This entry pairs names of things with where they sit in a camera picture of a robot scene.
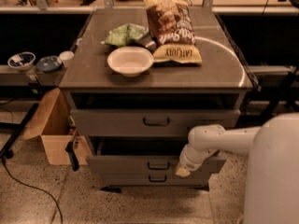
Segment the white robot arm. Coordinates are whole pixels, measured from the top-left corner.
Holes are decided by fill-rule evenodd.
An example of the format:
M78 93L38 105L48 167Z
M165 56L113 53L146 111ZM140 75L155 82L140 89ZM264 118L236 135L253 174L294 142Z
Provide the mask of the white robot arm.
M192 128L176 175L190 175L220 149L249 157L243 224L299 224L298 113L278 115L251 128Z

